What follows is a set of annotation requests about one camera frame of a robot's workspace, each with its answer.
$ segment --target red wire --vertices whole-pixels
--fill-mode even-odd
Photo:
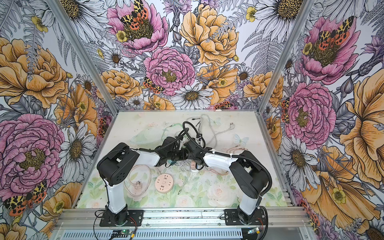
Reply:
[[[257,219],[262,223],[262,228],[261,228],[261,230],[263,230],[263,229],[264,229],[264,224],[263,224],[262,220],[261,220],[260,218],[257,218]]]

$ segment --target yellow peony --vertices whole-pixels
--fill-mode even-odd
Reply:
[[[196,46],[199,49],[200,63],[224,66],[236,55],[238,32],[234,28],[219,37],[212,37],[226,20],[214,8],[209,5],[204,7],[203,4],[199,5],[197,17],[192,12],[184,16],[180,34],[188,40],[187,46]]]

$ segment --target black mounting plate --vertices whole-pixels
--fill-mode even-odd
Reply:
[[[128,210],[126,209],[128,217],[133,218],[135,220],[136,225],[139,227],[141,226],[141,221],[143,218],[144,210]],[[101,217],[100,221],[101,227],[116,227],[114,215],[112,215],[111,211],[107,209],[104,211],[103,216]],[[128,221],[121,225],[121,227],[134,227],[135,224],[128,218]]]
[[[261,222],[257,218],[260,218],[263,222],[266,222],[265,216],[263,216],[263,210],[256,209],[253,212],[253,221],[249,225],[261,225]],[[240,222],[237,209],[224,209],[224,217],[225,224],[227,226],[244,225],[242,222]]]

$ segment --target orange flower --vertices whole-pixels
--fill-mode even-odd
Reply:
[[[276,151],[279,150],[281,144],[282,131],[280,127],[280,118],[272,117],[266,120],[266,127],[269,132],[269,136],[272,138],[272,143],[275,146]]]
[[[127,101],[134,96],[142,94],[140,82],[130,77],[123,71],[110,70],[101,74],[101,79],[104,81],[111,97],[116,96],[125,98]],[[97,90],[97,96],[103,99],[103,96]]]
[[[267,88],[269,81],[271,80],[272,71],[267,72],[266,74],[259,74],[258,76],[254,76],[250,78],[251,84],[244,86],[244,96],[256,98],[258,96],[263,96],[265,93],[265,89]],[[273,89],[273,93],[269,102],[273,107],[277,107],[279,105],[280,100],[283,98],[283,77],[279,77],[279,81],[276,84],[276,87]]]
[[[72,124],[75,130],[81,122],[88,123],[88,130],[91,130],[91,133],[96,136],[99,121],[94,101],[89,98],[80,84],[76,85],[76,90],[71,87],[70,95],[71,97],[60,98],[58,106],[54,110],[56,123],[64,126]]]
[[[236,55],[239,33],[234,28],[219,37],[212,36],[226,21],[227,17],[218,15],[209,5],[200,4],[197,17],[192,12],[185,14],[180,34],[188,40],[185,45],[196,46],[200,51],[200,63],[224,66]]]
[[[213,95],[210,97],[211,105],[224,101],[231,93],[236,90],[236,82],[240,83],[240,78],[237,75],[237,68],[221,68],[210,65],[200,68],[196,73],[202,81],[208,82],[206,89],[212,88]]]
[[[329,221],[337,215],[336,226],[339,228],[345,228],[355,218],[361,218],[362,225],[358,229],[361,234],[369,228],[368,220],[374,217],[379,219],[380,211],[375,210],[376,205],[363,196],[366,193],[360,182],[352,181],[356,174],[352,162],[348,162],[348,158],[337,147],[323,146],[321,149],[320,164],[315,170],[320,185],[317,189],[310,185],[310,190],[302,192],[303,197],[316,213]],[[344,167],[335,159],[342,161]]]
[[[353,169],[362,181],[380,187],[384,181],[384,69],[379,70],[354,88],[354,105],[346,102],[356,114],[355,126],[347,135],[340,135],[346,154],[352,156]]]
[[[23,40],[10,43],[0,38],[0,96],[11,96],[8,104],[18,102],[23,94],[34,96],[49,108],[68,93],[67,73],[52,53],[38,46],[36,67],[28,76],[28,62]]]
[[[166,98],[160,98],[157,95],[154,95],[153,98],[149,98],[150,104],[156,108],[156,109],[175,109],[173,104]]]
[[[80,191],[81,183],[70,182],[66,185],[62,185],[56,190],[54,196],[43,204],[43,209],[47,212],[40,215],[40,219],[43,221],[51,221],[52,219],[59,217],[64,209],[72,208],[72,204],[75,201],[77,193]]]
[[[25,240],[26,227],[15,223],[11,229],[7,223],[0,223],[0,239],[4,240]]]

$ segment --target white daisy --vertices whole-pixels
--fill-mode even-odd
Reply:
[[[72,126],[68,130],[69,142],[60,146],[60,162],[58,167],[63,167],[63,180],[65,182],[82,182],[84,170],[91,163],[91,156],[95,149],[95,137],[88,130],[88,124],[81,122],[77,133]]]
[[[81,86],[88,90],[88,91],[91,91],[92,87],[93,87],[93,81],[92,81],[92,78],[91,76],[89,75],[86,75],[84,74],[83,76],[81,76],[81,78],[79,79],[79,83],[81,84]]]
[[[375,240],[384,239],[384,220],[380,218],[377,220],[373,218],[369,221],[369,229],[366,230],[361,236],[361,240]]]
[[[240,78],[240,81],[248,81],[251,77],[253,77],[254,72],[250,67],[239,67],[237,71],[237,75]]]
[[[271,33],[271,40],[282,43],[293,28],[303,0],[254,0],[258,20],[256,32],[264,31],[263,38]]]
[[[104,61],[109,64],[116,67],[121,67],[122,64],[122,54],[121,51],[117,48],[112,48],[104,53]]]
[[[270,118],[272,116],[272,112],[273,112],[272,104],[267,103],[263,111],[263,115],[265,119]]]
[[[180,90],[176,90],[177,93],[173,96],[170,101],[178,109],[204,109],[207,108],[210,104],[211,98],[207,98],[213,94],[212,89],[201,89],[203,87],[202,83],[196,84],[193,88],[189,85],[186,85]]]
[[[377,0],[327,0],[324,1],[323,16],[332,21],[343,21],[350,16],[358,18],[366,10],[370,12],[377,5]]]
[[[118,4],[119,8],[122,8],[124,3],[125,5],[127,5],[128,7],[131,6],[131,0],[106,0],[106,3],[107,3],[107,6],[108,7],[112,7],[114,6],[116,3]]]
[[[144,107],[144,100],[139,98],[139,96],[130,98],[127,103],[134,109],[143,109]]]
[[[89,43],[95,39],[102,39],[105,32],[102,26],[108,22],[104,2],[100,0],[60,0],[65,12],[72,20],[80,38]],[[61,27],[47,5],[47,0],[29,0],[29,5],[35,10],[35,15],[42,20],[44,26],[52,26],[58,39],[62,39]]]
[[[304,191],[305,188],[310,189],[306,182],[317,189],[317,185],[320,184],[319,177],[312,170],[311,165],[317,165],[317,159],[305,151],[307,147],[304,142],[300,142],[300,139],[295,138],[292,135],[292,139],[284,136],[281,140],[281,146],[278,155],[282,158],[281,164],[284,171],[288,173],[292,184],[298,187],[300,191]]]
[[[296,56],[293,53],[291,53],[287,62],[284,65],[284,68],[283,68],[284,73],[289,72],[291,70],[291,68],[293,67],[295,62],[296,62]]]

